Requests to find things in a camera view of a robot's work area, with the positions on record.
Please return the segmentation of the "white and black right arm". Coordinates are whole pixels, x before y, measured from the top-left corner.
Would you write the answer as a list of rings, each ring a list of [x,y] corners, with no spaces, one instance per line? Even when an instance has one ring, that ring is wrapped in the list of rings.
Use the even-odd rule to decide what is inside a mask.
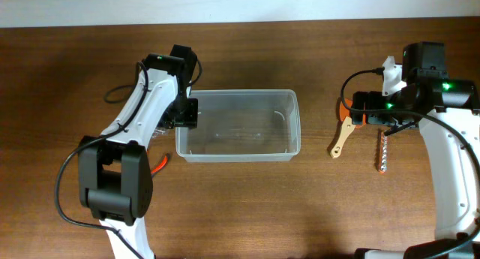
[[[358,248],[356,258],[479,257],[479,94],[471,80],[449,76],[445,46],[423,41],[389,56],[372,73],[381,91],[355,92],[341,102],[354,125],[381,125],[379,168],[386,171],[387,138],[419,130],[426,145],[436,204],[434,239],[403,251]]]

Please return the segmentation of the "clear plastic storage box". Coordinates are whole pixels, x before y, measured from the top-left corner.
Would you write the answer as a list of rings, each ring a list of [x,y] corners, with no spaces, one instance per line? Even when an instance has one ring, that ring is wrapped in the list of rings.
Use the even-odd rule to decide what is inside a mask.
[[[290,161],[302,144],[291,89],[194,90],[196,128],[177,128],[177,154],[189,163]]]

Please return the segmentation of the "red handled pliers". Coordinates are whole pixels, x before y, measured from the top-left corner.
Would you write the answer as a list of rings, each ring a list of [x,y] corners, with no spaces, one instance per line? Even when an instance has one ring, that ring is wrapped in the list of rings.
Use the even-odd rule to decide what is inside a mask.
[[[162,159],[160,160],[160,162],[155,165],[151,170],[150,170],[150,173],[151,173],[151,177],[155,177],[160,171],[162,171],[162,169],[165,168],[165,166],[168,165],[170,161],[170,154],[169,153],[166,153]]]

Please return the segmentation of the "clear pack of coloured bits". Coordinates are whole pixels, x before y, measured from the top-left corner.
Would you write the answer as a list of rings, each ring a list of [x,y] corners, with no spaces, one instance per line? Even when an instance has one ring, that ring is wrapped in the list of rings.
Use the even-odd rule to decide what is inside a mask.
[[[151,135],[151,138],[155,139],[155,138],[160,137],[160,136],[167,136],[171,131],[172,131],[171,128],[156,127],[156,129],[154,129],[154,131]]]

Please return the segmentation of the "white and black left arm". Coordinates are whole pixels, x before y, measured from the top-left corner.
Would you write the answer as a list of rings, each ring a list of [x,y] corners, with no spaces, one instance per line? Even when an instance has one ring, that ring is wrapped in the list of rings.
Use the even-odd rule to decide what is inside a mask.
[[[145,215],[153,194],[148,160],[157,129],[195,128],[198,100],[189,91],[200,68],[190,47],[149,54],[136,67],[136,85],[100,136],[79,145],[79,200],[107,232],[117,258],[153,258]]]

